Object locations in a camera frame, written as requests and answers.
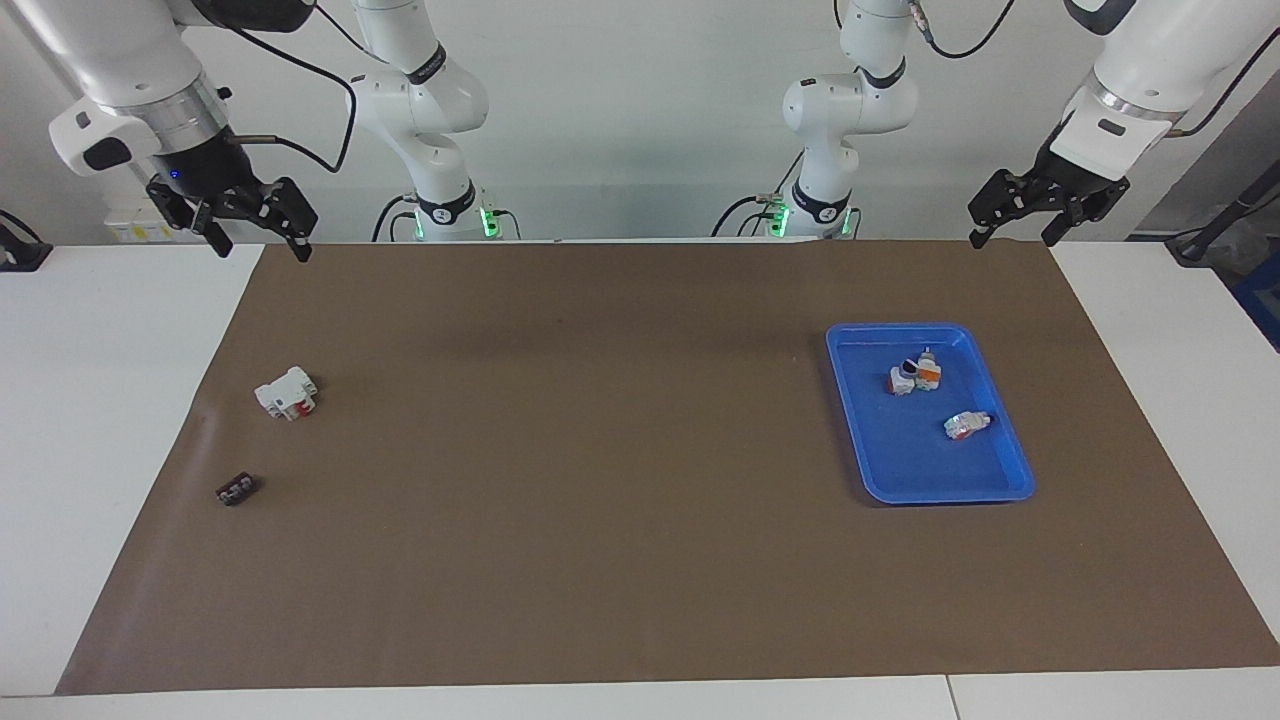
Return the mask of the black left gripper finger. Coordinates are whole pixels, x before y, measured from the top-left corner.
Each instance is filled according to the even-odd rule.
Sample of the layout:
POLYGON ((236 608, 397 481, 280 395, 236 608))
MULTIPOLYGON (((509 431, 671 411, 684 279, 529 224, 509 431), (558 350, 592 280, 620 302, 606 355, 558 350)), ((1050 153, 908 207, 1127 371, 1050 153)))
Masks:
POLYGON ((1082 224, 1103 220, 1130 187, 1128 178, 1120 178, 1091 181, 1079 190, 1052 190, 1044 200, 1044 209, 1053 211, 1053 218, 1041 232, 1044 246, 1053 247, 1069 231, 1082 224))
POLYGON ((1007 223, 1042 211, 1046 179, 1034 172, 1015 174, 996 170, 966 205, 974 229, 969 234, 973 249, 980 250, 1007 223))

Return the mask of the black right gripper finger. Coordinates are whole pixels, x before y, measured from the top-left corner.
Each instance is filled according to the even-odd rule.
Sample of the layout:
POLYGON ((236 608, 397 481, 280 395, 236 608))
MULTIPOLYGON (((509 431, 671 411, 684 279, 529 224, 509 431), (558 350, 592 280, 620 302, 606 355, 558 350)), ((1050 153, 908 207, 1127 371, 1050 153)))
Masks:
POLYGON ((298 263, 312 256, 311 234, 319 215, 293 178, 269 184, 238 184, 232 205, 248 222, 282 237, 298 263))
POLYGON ((170 228, 198 236, 219 258, 230 255, 234 243, 215 219, 210 202, 198 199, 192 206, 187 197, 174 191, 161 178, 151 178, 146 184, 146 193, 170 228))

